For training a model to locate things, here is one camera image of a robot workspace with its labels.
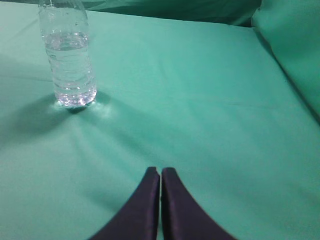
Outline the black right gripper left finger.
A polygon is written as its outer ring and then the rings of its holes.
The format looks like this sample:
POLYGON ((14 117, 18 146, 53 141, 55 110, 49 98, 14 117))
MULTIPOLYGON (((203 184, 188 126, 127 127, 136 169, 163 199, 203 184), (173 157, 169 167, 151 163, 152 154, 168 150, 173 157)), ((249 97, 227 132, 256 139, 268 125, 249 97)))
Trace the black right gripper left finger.
POLYGON ((160 175, 148 167, 136 190, 115 214, 95 233, 92 240, 155 240, 158 234, 160 175))

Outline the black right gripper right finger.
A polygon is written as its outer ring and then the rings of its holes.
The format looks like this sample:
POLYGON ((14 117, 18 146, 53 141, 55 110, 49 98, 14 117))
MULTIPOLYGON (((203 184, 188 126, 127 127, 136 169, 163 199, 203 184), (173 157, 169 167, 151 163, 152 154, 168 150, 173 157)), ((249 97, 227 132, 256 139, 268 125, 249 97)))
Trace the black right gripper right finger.
POLYGON ((162 170, 161 223, 165 240, 234 240, 201 208, 173 167, 162 170))

